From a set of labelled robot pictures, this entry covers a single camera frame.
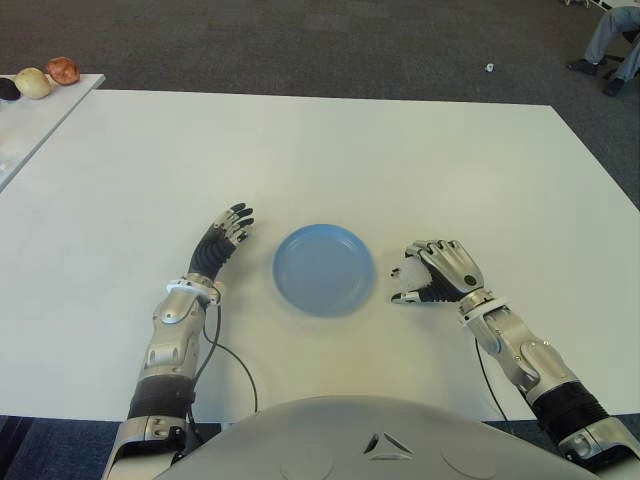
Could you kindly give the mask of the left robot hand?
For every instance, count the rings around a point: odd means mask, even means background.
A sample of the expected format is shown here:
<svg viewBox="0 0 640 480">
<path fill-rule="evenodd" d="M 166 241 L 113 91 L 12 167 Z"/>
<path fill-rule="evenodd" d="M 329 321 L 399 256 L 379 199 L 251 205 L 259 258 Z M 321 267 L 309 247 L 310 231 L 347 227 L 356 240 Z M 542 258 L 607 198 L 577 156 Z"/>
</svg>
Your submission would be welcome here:
<svg viewBox="0 0 640 480">
<path fill-rule="evenodd" d="M 213 281 L 238 246 L 248 238 L 253 223 L 253 209 L 245 203 L 223 211 L 195 247 L 188 273 Z"/>
</svg>

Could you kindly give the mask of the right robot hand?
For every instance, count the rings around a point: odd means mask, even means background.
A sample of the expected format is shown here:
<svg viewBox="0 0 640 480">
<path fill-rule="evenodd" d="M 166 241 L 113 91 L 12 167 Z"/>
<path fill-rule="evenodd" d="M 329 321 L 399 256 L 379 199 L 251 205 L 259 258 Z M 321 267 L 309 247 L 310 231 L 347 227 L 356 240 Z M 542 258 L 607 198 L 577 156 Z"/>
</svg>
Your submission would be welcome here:
<svg viewBox="0 0 640 480">
<path fill-rule="evenodd" d="M 417 260 L 430 281 L 416 289 L 391 296 L 392 303 L 455 303 L 484 287 L 478 265 L 456 240 L 417 240 L 406 247 L 406 259 Z"/>
</svg>

